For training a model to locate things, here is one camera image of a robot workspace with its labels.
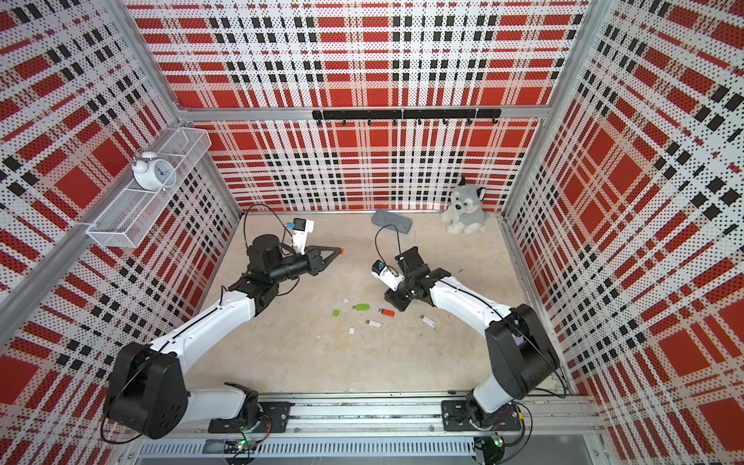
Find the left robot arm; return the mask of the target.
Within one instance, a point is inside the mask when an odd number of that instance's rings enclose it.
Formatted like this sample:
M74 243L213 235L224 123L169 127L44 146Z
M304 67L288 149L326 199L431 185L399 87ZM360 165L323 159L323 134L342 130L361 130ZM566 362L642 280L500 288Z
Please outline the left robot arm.
M217 389L190 389L186 375L222 339L265 311L281 283L316 276L343 254L340 247L288 246L273 234L248 245L248 266L217 302L197 317L147 344L132 342L114 361L103 419L149 439L180 424L226 422L253 428L264 412L255 389L226 382Z

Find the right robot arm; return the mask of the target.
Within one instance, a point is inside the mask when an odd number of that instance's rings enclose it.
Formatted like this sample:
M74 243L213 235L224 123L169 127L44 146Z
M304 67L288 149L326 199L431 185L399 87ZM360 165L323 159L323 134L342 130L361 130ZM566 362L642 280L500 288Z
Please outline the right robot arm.
M499 412L532 393L561 367L560 358L537 312L526 304L511 307L486 298L445 269L430 269L416 246L378 260L371 274L387 286L385 300L404 311L415 300L444 310L486 341L491 374L466 396L465 415L478 429L496 426Z

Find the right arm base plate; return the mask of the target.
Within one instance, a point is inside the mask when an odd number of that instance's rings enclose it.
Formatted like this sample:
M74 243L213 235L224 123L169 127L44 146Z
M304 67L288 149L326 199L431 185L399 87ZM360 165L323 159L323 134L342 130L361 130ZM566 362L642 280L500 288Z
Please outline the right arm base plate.
M515 405L507 403L492 413L484 413L474 400L445 400L441 403L445 432L519 432L522 420Z

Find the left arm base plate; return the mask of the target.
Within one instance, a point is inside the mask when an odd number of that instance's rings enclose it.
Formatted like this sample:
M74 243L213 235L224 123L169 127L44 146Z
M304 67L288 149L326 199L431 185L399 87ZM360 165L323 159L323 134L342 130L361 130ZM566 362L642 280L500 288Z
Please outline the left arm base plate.
M266 434L284 433L290 418L290 410L293 403L290 402L261 402L259 411L253 420L212 420L207 431L210 434L224 433L251 433Z

